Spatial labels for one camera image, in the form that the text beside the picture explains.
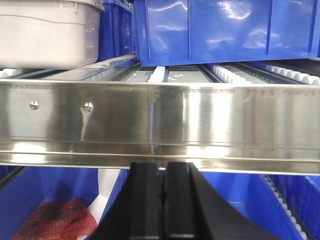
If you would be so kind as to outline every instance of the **roller rail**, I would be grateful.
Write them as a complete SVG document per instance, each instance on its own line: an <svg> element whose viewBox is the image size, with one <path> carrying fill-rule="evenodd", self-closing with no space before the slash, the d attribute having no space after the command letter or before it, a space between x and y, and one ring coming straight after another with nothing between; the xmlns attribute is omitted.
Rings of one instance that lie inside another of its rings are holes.
<svg viewBox="0 0 320 240"><path fill-rule="evenodd" d="M266 84L281 77L220 66L253 83L221 83L201 65L158 68L161 82L148 82L156 68L141 68L134 54L43 79L1 79L0 164L156 161L164 169L178 161L201 171L320 175L320 87Z"/></svg>

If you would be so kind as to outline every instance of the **white plastic bin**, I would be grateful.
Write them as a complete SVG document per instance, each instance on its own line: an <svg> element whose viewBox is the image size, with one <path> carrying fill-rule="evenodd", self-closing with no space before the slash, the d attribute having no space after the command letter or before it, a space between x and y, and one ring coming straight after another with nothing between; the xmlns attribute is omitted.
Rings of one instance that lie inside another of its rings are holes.
<svg viewBox="0 0 320 240"><path fill-rule="evenodd" d="M101 0L0 0L0 68L94 63L103 10Z"/></svg>

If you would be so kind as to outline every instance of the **metal bar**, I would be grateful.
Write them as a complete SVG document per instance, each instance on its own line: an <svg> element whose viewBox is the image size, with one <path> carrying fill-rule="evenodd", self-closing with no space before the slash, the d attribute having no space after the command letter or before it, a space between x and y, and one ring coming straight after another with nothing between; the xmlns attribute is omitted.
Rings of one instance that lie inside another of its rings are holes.
<svg viewBox="0 0 320 240"><path fill-rule="evenodd" d="M197 65L198 69L207 76L213 83L224 83L219 77L217 77L213 72L206 68L203 64Z"/></svg>
<svg viewBox="0 0 320 240"><path fill-rule="evenodd" d="M319 102L314 85L2 80L0 163L320 174Z"/></svg>
<svg viewBox="0 0 320 240"><path fill-rule="evenodd" d="M247 73L254 74L255 76L260 77L262 80L264 80L267 83L270 84L299 84L299 85L304 85L305 83L296 81L294 79L278 75L273 72L265 71L253 66L250 66L246 63L243 62L232 62L229 63L231 66L238 68L242 71L245 71Z"/></svg>
<svg viewBox="0 0 320 240"><path fill-rule="evenodd" d="M55 74L44 79L64 81L110 82L125 81L127 76L140 68L136 54L130 53L109 60L86 65L70 71Z"/></svg>
<svg viewBox="0 0 320 240"><path fill-rule="evenodd" d="M43 69L43 70L23 73L17 76L5 77L4 79L11 79L11 80L12 79L41 79L51 75L62 73L64 71L65 70L61 70L61 69Z"/></svg>
<svg viewBox="0 0 320 240"><path fill-rule="evenodd" d="M6 185L8 185L12 180L14 180L19 173L25 168L23 166L15 167L11 172L9 172L5 177L0 179L0 190L3 189Z"/></svg>

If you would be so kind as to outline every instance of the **reflective metal surface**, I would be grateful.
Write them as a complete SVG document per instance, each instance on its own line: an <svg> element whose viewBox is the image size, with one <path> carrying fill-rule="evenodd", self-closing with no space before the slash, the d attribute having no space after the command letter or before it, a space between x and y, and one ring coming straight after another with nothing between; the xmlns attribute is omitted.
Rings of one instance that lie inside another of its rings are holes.
<svg viewBox="0 0 320 240"><path fill-rule="evenodd" d="M3 80L0 162L320 174L319 103L312 85Z"/></svg>
<svg viewBox="0 0 320 240"><path fill-rule="evenodd" d="M135 53L45 77L46 80L118 81L140 67Z"/></svg>

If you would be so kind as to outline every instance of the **blue plastic bin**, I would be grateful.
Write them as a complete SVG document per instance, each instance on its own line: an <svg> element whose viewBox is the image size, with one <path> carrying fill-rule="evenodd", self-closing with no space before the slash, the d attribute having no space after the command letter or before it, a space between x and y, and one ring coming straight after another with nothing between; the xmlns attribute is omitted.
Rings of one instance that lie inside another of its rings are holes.
<svg viewBox="0 0 320 240"><path fill-rule="evenodd" d="M302 240L264 176L204 172L209 183L244 216L283 240Z"/></svg>
<svg viewBox="0 0 320 240"><path fill-rule="evenodd" d="M103 0L105 12L100 15L98 61L135 51L134 11L124 0Z"/></svg>
<svg viewBox="0 0 320 240"><path fill-rule="evenodd" d="M320 177L271 175L290 208L295 209L299 218L314 239L320 239Z"/></svg>
<svg viewBox="0 0 320 240"><path fill-rule="evenodd" d="M317 57L318 0L131 0L142 66Z"/></svg>
<svg viewBox="0 0 320 240"><path fill-rule="evenodd" d="M122 170L113 186L104 216L127 177ZM10 240L43 202L66 202L81 198L89 206L99 194L98 169L28 167L0 189L0 239Z"/></svg>
<svg viewBox="0 0 320 240"><path fill-rule="evenodd" d="M94 168L28 167L0 190L0 239L10 240L26 219L45 201L82 198L88 206L98 195ZM210 184L243 215L283 240L302 240L264 176L203 173ZM108 212L127 177L122 170L104 209Z"/></svg>
<svg viewBox="0 0 320 240"><path fill-rule="evenodd" d="M0 180L15 168L15 166L0 166Z"/></svg>

